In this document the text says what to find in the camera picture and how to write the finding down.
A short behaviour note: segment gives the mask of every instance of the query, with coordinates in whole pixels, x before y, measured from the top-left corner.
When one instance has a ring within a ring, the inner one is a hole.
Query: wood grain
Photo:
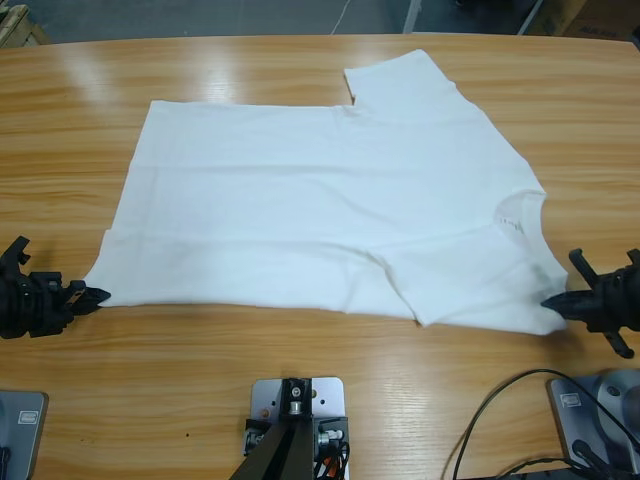
[[[415,48],[529,160],[549,193],[544,231],[561,262],[580,246],[597,269],[625,264],[640,240],[638,52],[622,42],[478,35],[4,50],[0,248],[25,235],[30,268],[82,278],[152,99],[347,104],[343,68]],[[0,388],[51,399],[35,478],[67,480],[226,478],[242,460],[251,385],[287,375],[344,380],[354,479],[438,479],[478,403],[507,377],[535,367],[576,375],[638,367],[579,324],[535,337],[224,305],[106,309],[63,335],[0,348]],[[560,453],[545,380],[523,380],[487,411],[463,476]]]

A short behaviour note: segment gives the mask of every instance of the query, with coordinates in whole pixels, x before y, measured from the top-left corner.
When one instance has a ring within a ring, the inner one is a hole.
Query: floor
[[[410,0],[9,0],[55,43],[200,35],[400,33]],[[423,0],[416,30],[516,33],[533,0]]]
[[[578,476],[570,469],[551,470],[535,473],[524,473],[511,475],[511,480],[581,480],[582,477]],[[495,480],[495,478],[485,478],[480,480]]]

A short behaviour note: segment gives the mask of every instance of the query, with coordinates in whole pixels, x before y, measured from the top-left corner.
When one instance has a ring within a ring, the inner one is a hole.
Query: black cable
[[[525,467],[530,467],[532,465],[537,465],[537,464],[540,464],[540,463],[555,463],[555,462],[566,463],[570,467],[578,469],[578,470],[584,469],[584,466],[582,464],[580,464],[580,463],[578,463],[578,462],[576,462],[574,460],[571,460],[569,458],[544,457],[544,458],[538,458],[536,460],[527,460],[526,462],[522,462],[520,465],[517,465],[517,466],[507,470],[502,475],[498,475],[496,477],[496,480],[504,480],[508,476],[513,475],[514,473],[518,473],[520,470],[522,470]]]
[[[9,447],[0,447],[0,480],[6,480],[7,478],[10,459],[11,450],[9,450]]]
[[[524,377],[528,377],[529,375],[537,374],[537,373],[548,373],[548,374],[551,374],[551,375],[555,375],[557,377],[564,378],[565,380],[567,380],[568,382],[573,384],[582,393],[584,393],[587,396],[587,398],[589,398],[593,403],[595,403],[598,406],[598,408],[607,417],[609,417],[609,419],[618,428],[620,428],[620,430],[622,430],[622,432],[627,436],[627,438],[629,439],[629,441],[633,445],[633,447],[636,450],[636,452],[640,453],[640,442],[638,442],[638,440],[636,440],[636,438],[633,436],[633,434],[624,425],[622,425],[622,423],[620,423],[618,421],[618,419],[615,418],[613,416],[613,414],[609,410],[607,410],[607,408],[604,405],[602,405],[598,401],[598,399],[596,397],[594,397],[591,394],[591,392],[589,392],[586,388],[584,388],[582,385],[580,385],[578,382],[576,382],[573,378],[571,378],[568,375],[565,375],[562,372],[559,372],[557,370],[552,370],[550,368],[536,368],[534,370],[528,370],[526,372],[520,373],[520,374],[516,375],[515,377],[511,378],[510,380],[507,380],[505,383],[503,383],[497,389],[495,389],[491,394],[489,394],[489,396],[487,398],[485,398],[485,400],[480,404],[480,407],[478,407],[478,410],[476,410],[476,413],[473,415],[473,418],[471,419],[471,422],[469,422],[469,426],[467,427],[466,431],[464,432],[464,436],[463,436],[463,439],[462,439],[462,444],[460,445],[460,451],[458,452],[458,458],[456,459],[456,464],[455,464],[455,467],[453,469],[452,480],[458,480],[458,471],[460,470],[460,464],[462,463],[462,457],[464,455],[464,451],[467,448],[467,444],[469,443],[469,438],[471,437],[471,432],[473,431],[473,427],[475,427],[476,423],[478,422],[478,419],[480,418],[480,415],[482,415],[482,413],[485,411],[485,409],[487,408],[489,403],[491,403],[491,401],[494,398],[496,398],[500,394],[500,392],[505,390],[507,387],[513,385],[518,380],[520,380],[520,379],[522,379]],[[567,461],[570,461],[570,459],[562,459],[562,461],[566,463]]]

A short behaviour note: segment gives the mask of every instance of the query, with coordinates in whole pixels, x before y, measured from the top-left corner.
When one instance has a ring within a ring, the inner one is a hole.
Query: t-shirt
[[[152,102],[85,279],[104,306],[562,328],[527,162],[421,50],[345,75],[353,105]]]

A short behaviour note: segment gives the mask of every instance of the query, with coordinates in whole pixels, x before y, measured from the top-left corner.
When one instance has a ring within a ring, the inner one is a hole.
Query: white cable
[[[336,30],[340,26],[340,23],[342,22],[342,18],[344,17],[344,14],[346,13],[347,8],[349,8],[350,3],[351,3],[351,0],[347,0],[346,2],[344,2],[344,7],[342,7],[342,13],[340,14],[340,18],[338,18],[338,21],[334,25],[333,30],[331,30],[331,35],[336,33]]]

